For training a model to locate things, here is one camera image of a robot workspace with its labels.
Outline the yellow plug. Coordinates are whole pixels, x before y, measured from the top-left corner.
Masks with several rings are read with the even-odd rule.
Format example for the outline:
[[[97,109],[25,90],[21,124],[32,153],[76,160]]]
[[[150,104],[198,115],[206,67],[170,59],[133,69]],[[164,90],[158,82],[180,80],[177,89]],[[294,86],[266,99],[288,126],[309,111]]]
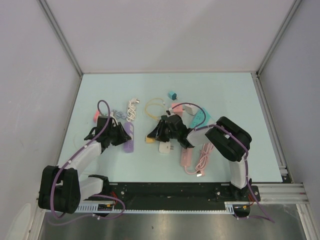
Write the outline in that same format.
[[[146,144],[153,144],[153,143],[155,143],[156,142],[156,140],[154,139],[154,138],[150,138],[150,137],[145,137],[145,143]]]

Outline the white charger plug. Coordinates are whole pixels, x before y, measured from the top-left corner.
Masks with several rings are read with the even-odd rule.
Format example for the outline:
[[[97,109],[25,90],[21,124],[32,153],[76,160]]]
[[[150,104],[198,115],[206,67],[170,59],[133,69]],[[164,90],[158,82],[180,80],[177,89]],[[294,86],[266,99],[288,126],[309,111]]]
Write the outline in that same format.
[[[174,149],[174,146],[169,141],[159,143],[158,151],[161,154],[169,154],[173,149]]]

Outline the pink cube socket adapter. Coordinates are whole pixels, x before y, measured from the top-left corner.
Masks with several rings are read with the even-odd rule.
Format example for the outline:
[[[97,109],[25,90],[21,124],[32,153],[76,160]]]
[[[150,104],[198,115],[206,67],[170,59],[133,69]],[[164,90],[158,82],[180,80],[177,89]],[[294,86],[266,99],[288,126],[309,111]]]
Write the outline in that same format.
[[[184,113],[183,105],[179,105],[178,103],[172,103],[171,108],[172,108],[173,114],[178,115],[181,118],[183,117],[183,113]]]

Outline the red pink plug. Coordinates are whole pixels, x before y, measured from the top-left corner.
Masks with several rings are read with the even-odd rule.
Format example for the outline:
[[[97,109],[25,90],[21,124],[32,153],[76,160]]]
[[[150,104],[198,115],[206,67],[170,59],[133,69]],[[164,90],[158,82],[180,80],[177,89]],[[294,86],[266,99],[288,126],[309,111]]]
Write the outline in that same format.
[[[94,114],[94,117],[93,117],[93,122],[94,122],[94,123],[97,122],[99,115],[100,115],[100,112],[97,110],[97,111],[95,112],[95,114]]]

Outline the pink power strip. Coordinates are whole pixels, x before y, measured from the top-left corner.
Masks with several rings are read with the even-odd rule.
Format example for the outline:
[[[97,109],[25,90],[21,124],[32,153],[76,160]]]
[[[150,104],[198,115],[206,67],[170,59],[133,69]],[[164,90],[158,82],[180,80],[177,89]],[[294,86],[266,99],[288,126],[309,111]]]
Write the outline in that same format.
[[[190,167],[192,163],[193,149],[192,148],[182,148],[180,166]]]

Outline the teal power strip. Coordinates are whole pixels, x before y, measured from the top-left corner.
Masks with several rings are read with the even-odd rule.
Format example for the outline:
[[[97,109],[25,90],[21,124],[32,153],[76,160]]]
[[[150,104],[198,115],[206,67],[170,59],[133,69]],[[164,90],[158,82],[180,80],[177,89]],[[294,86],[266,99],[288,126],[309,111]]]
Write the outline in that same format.
[[[205,108],[203,108],[203,111],[199,109],[197,113],[194,115],[189,127],[191,129],[195,128],[196,126],[200,128],[214,123],[215,121],[213,120],[211,115]]]

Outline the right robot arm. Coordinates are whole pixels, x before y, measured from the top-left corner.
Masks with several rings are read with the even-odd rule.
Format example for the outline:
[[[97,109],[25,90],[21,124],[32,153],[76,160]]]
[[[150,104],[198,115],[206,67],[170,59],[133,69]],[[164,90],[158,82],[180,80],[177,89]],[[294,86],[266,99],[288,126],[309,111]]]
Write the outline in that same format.
[[[248,196],[251,179],[247,158],[252,137],[226,116],[198,128],[187,127],[179,115],[162,116],[147,137],[163,143],[175,139],[184,149],[211,143],[229,161],[231,196],[237,201]]]

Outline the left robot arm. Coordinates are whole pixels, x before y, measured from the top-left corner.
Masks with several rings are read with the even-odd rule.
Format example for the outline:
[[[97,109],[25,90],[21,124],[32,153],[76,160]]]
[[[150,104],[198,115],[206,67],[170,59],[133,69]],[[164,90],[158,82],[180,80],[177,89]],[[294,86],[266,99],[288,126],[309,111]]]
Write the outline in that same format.
[[[98,174],[91,174],[84,180],[79,177],[110,145],[119,146],[131,139],[121,122],[113,117],[99,116],[96,126],[84,138],[83,147],[63,165],[44,168],[38,207],[53,213],[72,214],[81,201],[107,199],[111,193],[108,177]]]

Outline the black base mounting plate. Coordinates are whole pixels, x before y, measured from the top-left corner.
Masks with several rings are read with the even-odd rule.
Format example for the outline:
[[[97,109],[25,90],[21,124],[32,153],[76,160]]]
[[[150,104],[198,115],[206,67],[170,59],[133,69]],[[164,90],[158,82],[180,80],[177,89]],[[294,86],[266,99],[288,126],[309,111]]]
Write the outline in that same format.
[[[215,202],[261,200],[256,185],[238,189],[229,182],[111,182],[99,194],[116,196],[122,201],[133,197],[205,197]]]

